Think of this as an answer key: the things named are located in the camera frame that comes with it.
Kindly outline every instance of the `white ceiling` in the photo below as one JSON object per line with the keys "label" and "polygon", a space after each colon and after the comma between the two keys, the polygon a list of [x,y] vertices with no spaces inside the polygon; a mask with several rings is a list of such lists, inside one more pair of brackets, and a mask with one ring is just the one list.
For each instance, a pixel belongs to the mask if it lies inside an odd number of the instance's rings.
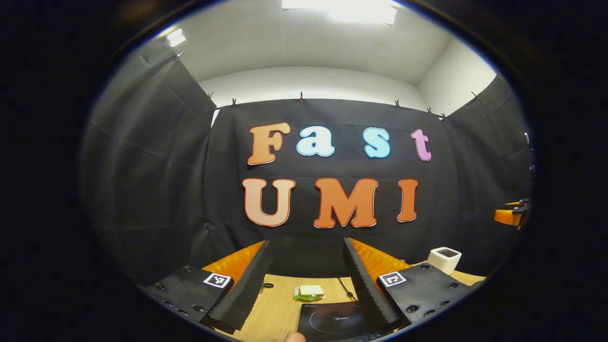
{"label": "white ceiling", "polygon": [[322,66],[417,85],[452,35],[397,7],[392,26],[345,23],[315,10],[282,10],[281,0],[229,0],[187,18],[175,47],[196,81],[277,66]]}

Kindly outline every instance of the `white box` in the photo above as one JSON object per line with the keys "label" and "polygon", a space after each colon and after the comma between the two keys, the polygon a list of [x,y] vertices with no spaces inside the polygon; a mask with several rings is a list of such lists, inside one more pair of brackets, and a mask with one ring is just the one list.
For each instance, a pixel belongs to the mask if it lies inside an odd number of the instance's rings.
{"label": "white box", "polygon": [[430,251],[427,262],[440,269],[443,273],[450,275],[456,269],[460,256],[462,256],[462,253],[458,251],[448,247],[439,247]]}

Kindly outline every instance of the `light blue letter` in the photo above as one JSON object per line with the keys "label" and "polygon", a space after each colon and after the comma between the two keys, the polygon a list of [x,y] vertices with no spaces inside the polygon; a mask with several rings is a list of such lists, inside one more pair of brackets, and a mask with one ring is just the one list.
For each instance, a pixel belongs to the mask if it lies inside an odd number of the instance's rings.
{"label": "light blue letter", "polygon": [[363,131],[365,154],[370,158],[386,158],[390,153],[389,133],[381,128],[370,127]]}
{"label": "light blue letter", "polygon": [[295,148],[303,156],[329,157],[336,150],[331,145],[331,131],[323,126],[306,127],[300,132],[300,136],[304,139],[300,140]]}

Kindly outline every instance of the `bread slice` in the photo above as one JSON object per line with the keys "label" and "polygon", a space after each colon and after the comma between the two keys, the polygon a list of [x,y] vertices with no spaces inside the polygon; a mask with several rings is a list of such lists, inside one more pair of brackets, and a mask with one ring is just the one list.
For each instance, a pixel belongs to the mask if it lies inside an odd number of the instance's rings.
{"label": "bread slice", "polygon": [[319,285],[300,285],[301,296],[323,296],[325,292]]}

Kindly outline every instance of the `orange soft pad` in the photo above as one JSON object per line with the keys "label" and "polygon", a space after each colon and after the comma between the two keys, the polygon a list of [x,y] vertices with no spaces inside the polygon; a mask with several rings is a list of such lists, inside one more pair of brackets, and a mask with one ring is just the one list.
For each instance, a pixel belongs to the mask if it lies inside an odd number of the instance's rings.
{"label": "orange soft pad", "polygon": [[354,249],[357,251],[359,258],[361,259],[361,261],[363,261],[365,270],[367,270],[367,273],[370,275],[372,280],[374,280],[374,284],[376,284],[378,291],[380,291],[381,293],[382,290],[380,290],[380,286],[378,286],[378,284],[376,283],[376,280],[379,276],[412,267],[406,264],[405,262],[386,254],[383,251],[379,251],[376,248],[373,248],[372,246],[366,245],[355,239],[349,239],[350,242],[353,244]]}
{"label": "orange soft pad", "polygon": [[496,210],[494,214],[494,221],[498,221],[510,226],[517,226],[519,224],[520,214],[513,215],[512,210]]}
{"label": "orange soft pad", "polygon": [[264,241],[260,241],[254,245],[243,248],[240,251],[234,252],[227,257],[203,267],[202,269],[205,271],[222,274],[223,276],[230,276],[232,279],[234,279],[234,284],[236,284],[238,280],[241,279],[251,260],[260,250],[260,247],[262,247],[262,244],[264,244]]}

